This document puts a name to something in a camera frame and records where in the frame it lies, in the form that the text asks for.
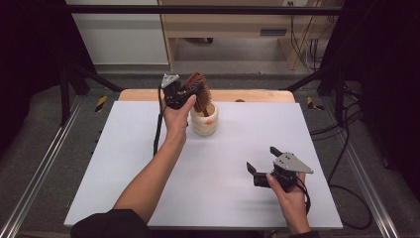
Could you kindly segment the cream ribbed cup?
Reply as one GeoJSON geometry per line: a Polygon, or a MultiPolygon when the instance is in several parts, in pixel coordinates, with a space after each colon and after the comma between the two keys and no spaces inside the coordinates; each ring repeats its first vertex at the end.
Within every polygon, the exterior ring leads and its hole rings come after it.
{"type": "Polygon", "coordinates": [[[218,128],[219,122],[219,109],[210,103],[207,107],[208,116],[203,112],[197,112],[195,109],[190,110],[190,125],[192,130],[200,136],[210,136],[218,128]]]}

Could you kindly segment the grey panel on desk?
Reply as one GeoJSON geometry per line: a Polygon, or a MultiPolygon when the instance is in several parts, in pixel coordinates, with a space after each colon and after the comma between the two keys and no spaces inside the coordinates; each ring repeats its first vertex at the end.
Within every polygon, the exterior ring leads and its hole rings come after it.
{"type": "Polygon", "coordinates": [[[262,37],[283,37],[287,34],[286,29],[281,28],[261,28],[260,35],[262,37]]]}

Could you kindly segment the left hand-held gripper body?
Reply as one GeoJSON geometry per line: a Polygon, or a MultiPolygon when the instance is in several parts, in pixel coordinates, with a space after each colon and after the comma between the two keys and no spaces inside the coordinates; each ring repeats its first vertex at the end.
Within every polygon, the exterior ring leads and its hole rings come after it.
{"type": "Polygon", "coordinates": [[[185,91],[178,80],[178,74],[165,74],[160,85],[165,104],[172,109],[180,109],[184,105],[185,91]]]}

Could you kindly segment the aluminium rail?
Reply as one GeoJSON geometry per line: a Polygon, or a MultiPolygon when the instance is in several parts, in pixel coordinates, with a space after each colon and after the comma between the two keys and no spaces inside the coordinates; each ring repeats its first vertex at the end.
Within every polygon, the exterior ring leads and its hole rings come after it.
{"type": "Polygon", "coordinates": [[[400,238],[394,222],[390,218],[376,188],[374,187],[367,171],[356,153],[353,144],[350,141],[350,131],[346,122],[344,122],[344,130],[338,130],[338,137],[343,145],[343,149],[336,165],[339,164],[339,161],[343,158],[343,156],[346,156],[350,168],[364,196],[365,203],[371,212],[372,218],[374,219],[382,238],[400,238]]]}
{"type": "Polygon", "coordinates": [[[15,206],[12,214],[9,216],[3,227],[0,229],[0,238],[15,238],[15,236],[18,234],[18,231],[23,221],[25,220],[36,196],[38,195],[84,101],[84,96],[75,97],[74,102],[70,107],[70,114],[68,119],[58,128],[48,150],[42,158],[23,195],[19,199],[19,202],[15,206]]]}

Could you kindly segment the black curtain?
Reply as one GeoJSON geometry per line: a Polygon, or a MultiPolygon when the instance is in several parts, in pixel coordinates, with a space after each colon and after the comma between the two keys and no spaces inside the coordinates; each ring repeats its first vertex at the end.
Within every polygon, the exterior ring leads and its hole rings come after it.
{"type": "Polygon", "coordinates": [[[352,29],[346,80],[362,86],[361,107],[388,161],[420,200],[420,0],[344,0],[323,63],[352,29]]]}
{"type": "Polygon", "coordinates": [[[36,93],[59,84],[59,44],[64,55],[95,69],[71,14],[44,10],[65,0],[0,0],[0,156],[29,114],[36,93]]]}

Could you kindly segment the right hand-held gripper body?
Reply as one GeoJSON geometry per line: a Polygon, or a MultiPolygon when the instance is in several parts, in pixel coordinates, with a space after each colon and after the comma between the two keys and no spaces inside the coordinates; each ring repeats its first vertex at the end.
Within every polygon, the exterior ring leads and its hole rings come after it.
{"type": "Polygon", "coordinates": [[[306,187],[298,182],[298,174],[313,174],[314,171],[311,168],[301,162],[294,154],[288,152],[275,157],[272,163],[273,171],[270,174],[277,179],[286,192],[290,192],[295,187],[306,192],[306,187]]]}

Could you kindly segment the person's black right sleeve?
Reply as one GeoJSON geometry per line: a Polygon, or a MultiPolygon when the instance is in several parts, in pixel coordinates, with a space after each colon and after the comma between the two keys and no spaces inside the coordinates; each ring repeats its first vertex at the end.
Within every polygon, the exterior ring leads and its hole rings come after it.
{"type": "Polygon", "coordinates": [[[318,231],[308,231],[300,234],[289,235],[288,238],[320,238],[318,231]]]}

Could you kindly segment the person's left hand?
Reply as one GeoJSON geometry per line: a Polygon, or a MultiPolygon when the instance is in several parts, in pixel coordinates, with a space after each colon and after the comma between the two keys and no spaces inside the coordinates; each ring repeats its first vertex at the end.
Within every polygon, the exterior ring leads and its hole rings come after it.
{"type": "Polygon", "coordinates": [[[166,107],[163,111],[163,119],[166,127],[166,138],[168,140],[186,139],[187,117],[191,108],[196,102],[196,96],[190,96],[180,109],[166,107]]]}

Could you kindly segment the black horizontal frame bar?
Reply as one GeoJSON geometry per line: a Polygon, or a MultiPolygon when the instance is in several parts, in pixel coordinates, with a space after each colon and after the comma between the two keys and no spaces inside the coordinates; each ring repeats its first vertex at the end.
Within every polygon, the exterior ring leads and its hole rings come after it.
{"type": "Polygon", "coordinates": [[[80,14],[213,14],[213,15],[315,15],[338,16],[341,7],[253,7],[191,5],[67,5],[65,9],[80,14]]]}

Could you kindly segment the person's black left sleeve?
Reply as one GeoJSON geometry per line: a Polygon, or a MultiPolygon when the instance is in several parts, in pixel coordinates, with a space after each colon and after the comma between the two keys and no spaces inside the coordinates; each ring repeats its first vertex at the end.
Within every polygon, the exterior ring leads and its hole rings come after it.
{"type": "Polygon", "coordinates": [[[132,209],[92,214],[70,229],[71,238],[152,238],[147,223],[132,209]]]}

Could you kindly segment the black metal stand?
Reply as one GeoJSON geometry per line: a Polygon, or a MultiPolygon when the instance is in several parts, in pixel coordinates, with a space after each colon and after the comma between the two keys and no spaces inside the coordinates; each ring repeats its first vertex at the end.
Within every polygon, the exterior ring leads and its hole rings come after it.
{"type": "Polygon", "coordinates": [[[326,65],[322,66],[319,70],[285,87],[285,90],[293,92],[316,79],[321,80],[317,88],[317,93],[319,96],[329,96],[332,91],[335,91],[334,118],[336,119],[337,123],[341,127],[343,127],[345,67],[341,63],[327,63],[326,65]]]}
{"type": "Polygon", "coordinates": [[[77,95],[86,95],[90,90],[90,87],[85,81],[86,78],[93,79],[95,82],[115,92],[122,92],[124,90],[123,87],[108,81],[92,70],[86,69],[76,63],[68,63],[63,67],[59,75],[61,126],[63,126],[70,117],[69,87],[72,86],[77,95]]]}

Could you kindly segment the white cabinet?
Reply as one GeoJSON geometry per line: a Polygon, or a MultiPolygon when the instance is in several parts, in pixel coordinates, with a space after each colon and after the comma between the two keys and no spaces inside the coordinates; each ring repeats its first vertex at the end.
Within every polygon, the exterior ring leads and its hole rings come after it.
{"type": "Polygon", "coordinates": [[[158,14],[73,14],[95,65],[168,64],[158,14]]]}

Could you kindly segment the person's black sleeve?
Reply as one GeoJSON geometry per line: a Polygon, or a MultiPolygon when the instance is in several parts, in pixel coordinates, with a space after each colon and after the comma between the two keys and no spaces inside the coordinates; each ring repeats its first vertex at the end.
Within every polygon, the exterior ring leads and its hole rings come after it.
{"type": "Polygon", "coordinates": [[[288,238],[320,238],[318,231],[308,231],[300,234],[289,235],[288,238]]]}
{"type": "Polygon", "coordinates": [[[132,209],[92,214],[70,229],[71,238],[152,238],[147,223],[132,209]]]}

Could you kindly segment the person's right hand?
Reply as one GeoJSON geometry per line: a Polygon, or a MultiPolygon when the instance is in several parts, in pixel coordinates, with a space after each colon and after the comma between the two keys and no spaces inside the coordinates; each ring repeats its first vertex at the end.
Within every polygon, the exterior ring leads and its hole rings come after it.
{"type": "Polygon", "coordinates": [[[272,175],[268,174],[267,179],[270,188],[277,197],[289,230],[291,227],[309,226],[304,192],[298,187],[295,187],[290,192],[285,192],[272,175]]]}

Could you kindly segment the wooden table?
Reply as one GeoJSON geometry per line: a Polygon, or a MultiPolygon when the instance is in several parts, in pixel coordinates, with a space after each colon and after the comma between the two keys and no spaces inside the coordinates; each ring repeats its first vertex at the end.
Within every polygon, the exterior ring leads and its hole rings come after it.
{"type": "MultiPolygon", "coordinates": [[[[215,102],[234,102],[239,99],[245,102],[279,102],[294,103],[295,98],[290,91],[266,89],[213,89],[212,100],[215,102]]],[[[119,101],[157,101],[156,89],[125,89],[119,101]]]]}

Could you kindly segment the brown wooden hairbrush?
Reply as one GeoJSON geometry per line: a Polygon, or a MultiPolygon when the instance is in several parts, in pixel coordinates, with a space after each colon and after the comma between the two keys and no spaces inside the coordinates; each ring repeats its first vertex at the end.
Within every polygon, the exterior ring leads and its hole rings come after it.
{"type": "Polygon", "coordinates": [[[209,116],[208,106],[211,103],[211,92],[205,75],[200,72],[191,73],[185,81],[185,88],[196,90],[194,110],[201,112],[204,116],[209,116]]]}

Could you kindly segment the light wooden desk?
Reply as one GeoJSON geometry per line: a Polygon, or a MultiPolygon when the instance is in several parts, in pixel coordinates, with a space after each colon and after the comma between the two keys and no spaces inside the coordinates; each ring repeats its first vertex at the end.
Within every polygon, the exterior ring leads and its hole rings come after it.
{"type": "MultiPolygon", "coordinates": [[[[163,5],[341,7],[346,0],[157,0],[163,5]]],[[[163,14],[163,30],[169,41],[181,38],[275,38],[290,69],[305,55],[306,42],[330,38],[335,16],[163,14]],[[286,29],[283,37],[262,37],[261,28],[286,29]]]]}

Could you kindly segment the yellow black tape marker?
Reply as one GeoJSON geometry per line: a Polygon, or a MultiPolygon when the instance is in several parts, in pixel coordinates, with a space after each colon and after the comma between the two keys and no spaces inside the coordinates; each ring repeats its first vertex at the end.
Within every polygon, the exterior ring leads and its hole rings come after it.
{"type": "Polygon", "coordinates": [[[314,109],[314,110],[319,110],[319,111],[323,111],[325,110],[325,107],[322,105],[316,105],[312,99],[312,97],[307,97],[307,108],[308,109],[314,109]]]}
{"type": "Polygon", "coordinates": [[[101,96],[97,102],[94,112],[101,112],[106,100],[107,96],[101,96]]]}

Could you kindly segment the white table board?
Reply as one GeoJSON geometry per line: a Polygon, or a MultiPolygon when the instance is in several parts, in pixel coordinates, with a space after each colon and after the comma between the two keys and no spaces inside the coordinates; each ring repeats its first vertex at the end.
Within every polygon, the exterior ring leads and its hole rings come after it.
{"type": "MultiPolygon", "coordinates": [[[[219,125],[208,137],[187,132],[181,156],[149,225],[153,229],[269,230],[285,221],[275,194],[254,186],[247,163],[259,172],[273,168],[270,147],[294,154],[314,173],[306,178],[308,220],[318,229],[342,222],[297,103],[220,102],[219,125]]],[[[113,104],[95,152],[72,202],[65,225],[108,211],[153,156],[158,104],[113,104]]]]}

